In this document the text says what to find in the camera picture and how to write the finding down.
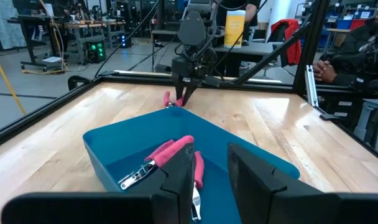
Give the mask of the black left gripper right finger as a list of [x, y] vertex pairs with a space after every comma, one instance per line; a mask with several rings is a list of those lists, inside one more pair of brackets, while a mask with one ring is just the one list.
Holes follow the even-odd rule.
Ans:
[[233, 143], [228, 172], [243, 223], [378, 223], [378, 194], [324, 193]]

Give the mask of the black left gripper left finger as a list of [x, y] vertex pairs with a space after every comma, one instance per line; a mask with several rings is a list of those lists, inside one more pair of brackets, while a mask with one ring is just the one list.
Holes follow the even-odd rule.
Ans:
[[190, 223], [194, 145], [129, 192], [37, 192], [5, 204], [2, 223]]

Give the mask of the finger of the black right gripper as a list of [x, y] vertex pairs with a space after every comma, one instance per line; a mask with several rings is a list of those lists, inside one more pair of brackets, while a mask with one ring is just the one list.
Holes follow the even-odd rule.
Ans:
[[175, 91], [176, 91], [176, 98], [180, 100], [183, 96], [183, 90], [184, 90], [185, 84], [183, 80], [176, 79], [175, 80]]
[[182, 105], [186, 105], [194, 91], [198, 88], [199, 82], [198, 81], [191, 81], [187, 83], [186, 90], [183, 96], [183, 103]]

